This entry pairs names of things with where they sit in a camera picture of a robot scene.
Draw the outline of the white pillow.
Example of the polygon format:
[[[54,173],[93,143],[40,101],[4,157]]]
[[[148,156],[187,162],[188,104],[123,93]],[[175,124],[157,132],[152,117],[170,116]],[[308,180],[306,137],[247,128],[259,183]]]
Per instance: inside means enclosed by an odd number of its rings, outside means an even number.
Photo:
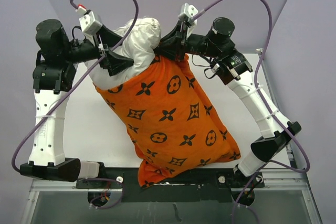
[[[117,87],[145,71],[155,58],[154,48],[161,39],[161,25],[152,17],[139,18],[128,37],[113,52],[134,61],[133,66],[115,76],[96,66],[90,73],[93,84],[102,90]]]

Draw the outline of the orange patterned plush pillowcase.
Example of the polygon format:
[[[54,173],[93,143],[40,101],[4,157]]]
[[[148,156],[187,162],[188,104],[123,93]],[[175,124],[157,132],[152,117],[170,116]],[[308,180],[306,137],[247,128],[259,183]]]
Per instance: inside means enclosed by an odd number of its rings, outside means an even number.
[[[236,141],[187,60],[155,56],[138,76],[98,93],[125,124],[142,159],[138,170],[142,188],[189,169],[240,158]]]

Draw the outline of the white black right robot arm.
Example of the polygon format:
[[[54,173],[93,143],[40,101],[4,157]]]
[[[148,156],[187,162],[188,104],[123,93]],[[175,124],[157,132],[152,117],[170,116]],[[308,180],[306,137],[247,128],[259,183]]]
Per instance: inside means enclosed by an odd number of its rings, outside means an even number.
[[[261,137],[251,143],[250,152],[234,168],[234,182],[245,187],[251,183],[253,174],[301,131],[301,125],[290,122],[268,98],[262,86],[253,80],[256,72],[231,40],[234,29],[230,19],[219,17],[213,21],[209,32],[202,36],[191,34],[190,24],[179,21],[154,51],[175,61],[182,61],[185,54],[204,58],[214,75],[239,97],[252,115]]]

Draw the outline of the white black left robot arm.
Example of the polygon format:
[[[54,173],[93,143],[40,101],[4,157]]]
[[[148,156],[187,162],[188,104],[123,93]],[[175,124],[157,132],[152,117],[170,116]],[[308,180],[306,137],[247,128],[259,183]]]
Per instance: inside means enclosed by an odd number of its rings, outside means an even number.
[[[36,42],[40,50],[33,71],[36,102],[36,125],[31,131],[33,147],[27,163],[21,164],[23,176],[75,182],[88,179],[96,188],[105,185],[107,175],[103,163],[66,158],[63,147],[65,112],[70,94],[79,85],[74,83],[77,64],[95,60],[110,76],[133,65],[133,60],[113,52],[124,37],[101,23],[80,26],[84,40],[69,40],[57,19],[40,22]]]

